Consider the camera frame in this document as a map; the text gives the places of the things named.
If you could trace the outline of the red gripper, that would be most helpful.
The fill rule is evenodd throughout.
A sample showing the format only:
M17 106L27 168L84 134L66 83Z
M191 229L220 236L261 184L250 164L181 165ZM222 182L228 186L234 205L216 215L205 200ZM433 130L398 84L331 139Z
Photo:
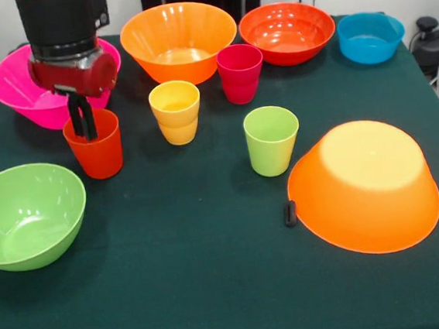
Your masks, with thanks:
M67 107L75 135L88 141L95 140L98 131L86 97L99 97L110 91L116 84L117 66L114 57L101 47L76 60L51 63L37 60L33 55L29 57L33 82L44 90L68 94Z

